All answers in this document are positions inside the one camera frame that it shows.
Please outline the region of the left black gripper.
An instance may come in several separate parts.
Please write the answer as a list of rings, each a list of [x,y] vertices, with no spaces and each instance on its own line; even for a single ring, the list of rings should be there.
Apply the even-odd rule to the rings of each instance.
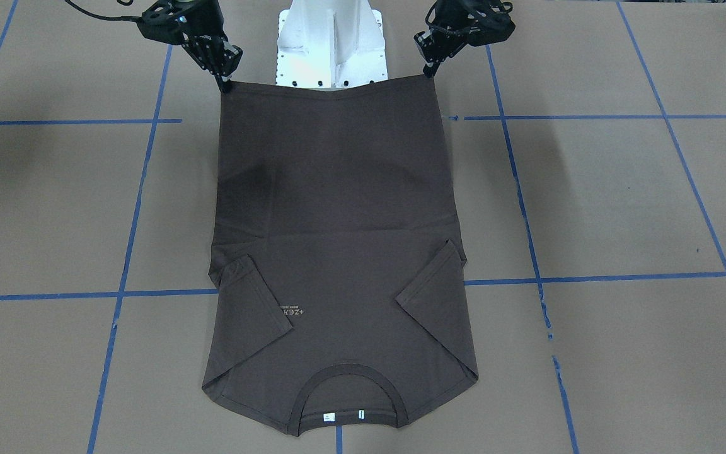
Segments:
[[[471,16],[462,1],[435,1],[426,15],[429,29],[418,32],[413,40],[424,60],[423,74],[434,78],[442,62],[455,57],[466,42]]]

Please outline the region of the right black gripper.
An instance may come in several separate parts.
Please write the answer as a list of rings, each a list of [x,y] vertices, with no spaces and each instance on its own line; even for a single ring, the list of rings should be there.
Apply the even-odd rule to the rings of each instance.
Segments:
[[[229,43],[224,33],[224,15],[218,1],[193,1],[181,17],[184,48],[198,64],[222,64],[217,84],[222,94],[233,88],[231,75],[237,70],[244,50]]]

